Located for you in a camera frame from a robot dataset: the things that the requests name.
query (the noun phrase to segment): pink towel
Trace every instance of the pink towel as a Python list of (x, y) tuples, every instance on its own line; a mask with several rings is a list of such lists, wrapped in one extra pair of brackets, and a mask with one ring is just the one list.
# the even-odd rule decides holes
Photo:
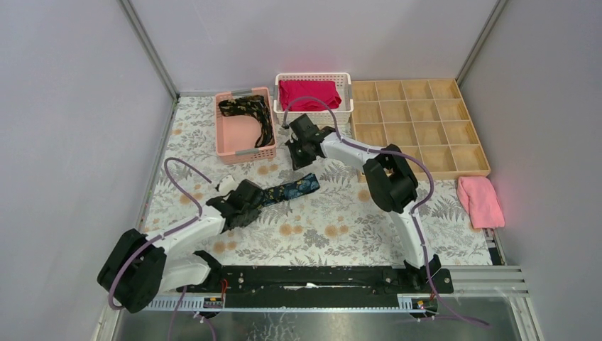
[(504, 227), (504, 215), (496, 190), (484, 176), (461, 176), (458, 179), (458, 199), (469, 213), (476, 229)]
[[(278, 83), (280, 104), (283, 110), (289, 103), (301, 96), (313, 96), (328, 104), (330, 109), (336, 109), (341, 104), (341, 97), (336, 91), (336, 85), (331, 80), (281, 80)], [(326, 110), (323, 105), (311, 99), (295, 102), (291, 112), (321, 112)]]

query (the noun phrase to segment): red cloth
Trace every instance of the red cloth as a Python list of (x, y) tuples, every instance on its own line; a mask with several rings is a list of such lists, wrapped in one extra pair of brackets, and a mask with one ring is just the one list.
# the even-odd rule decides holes
[[(278, 83), (280, 90), (280, 104), (285, 110), (289, 103), (301, 96), (313, 96), (328, 104), (330, 109), (336, 109), (341, 104), (341, 97), (336, 92), (336, 85), (331, 80), (281, 80)], [(291, 112), (321, 112), (326, 110), (323, 105), (311, 99), (302, 99), (295, 102), (290, 108)]]

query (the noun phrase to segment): wooden compartment tray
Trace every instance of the wooden compartment tray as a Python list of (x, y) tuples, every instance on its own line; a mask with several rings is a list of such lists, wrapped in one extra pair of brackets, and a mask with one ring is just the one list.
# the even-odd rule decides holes
[[(422, 161), (435, 180), (491, 172), (455, 80), (352, 82), (354, 138), (373, 146), (395, 144)], [(412, 162), (419, 180), (426, 174)], [(365, 181), (362, 174), (359, 180)]]

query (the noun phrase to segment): floral mat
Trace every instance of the floral mat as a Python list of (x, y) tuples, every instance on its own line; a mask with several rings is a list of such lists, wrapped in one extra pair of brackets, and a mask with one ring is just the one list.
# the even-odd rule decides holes
[[(319, 159), (293, 171), (288, 133), (276, 134), (272, 160), (224, 165), (215, 153), (213, 97), (181, 97), (165, 157), (178, 157), (199, 168), (214, 182), (226, 174), (236, 181), (249, 179), (262, 188), (301, 179), (314, 173), (321, 188), (310, 195), (263, 209), (244, 228), (233, 229), (199, 243), (228, 265), (399, 265), (404, 256), (389, 216), (372, 202), (368, 187), (358, 183), (356, 171), (335, 160)], [(217, 195), (198, 175), (176, 163), (175, 179), (199, 201)], [(421, 182), (419, 198), (427, 194)], [(196, 213), (195, 206), (170, 184), (160, 170), (152, 194), (144, 232), (164, 227)], [(456, 196), (453, 180), (436, 181), (434, 196), (420, 208), (432, 249), (444, 265), (491, 265), (485, 237), (471, 228)]]

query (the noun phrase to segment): pink basket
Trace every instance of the pink basket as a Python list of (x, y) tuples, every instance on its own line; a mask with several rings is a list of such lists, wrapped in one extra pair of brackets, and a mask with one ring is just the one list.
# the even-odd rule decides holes
[[(221, 110), (219, 110), (218, 103), (221, 101), (233, 99), (235, 96), (249, 96), (251, 94), (263, 96), (266, 105), (270, 108), (274, 141), (269, 146), (248, 148), (248, 146), (255, 146), (258, 131), (261, 132), (261, 125), (253, 117), (224, 117), (221, 115)], [(272, 114), (270, 92), (267, 87), (222, 92), (215, 95), (215, 147), (217, 155), (227, 165), (276, 157), (275, 122)]]

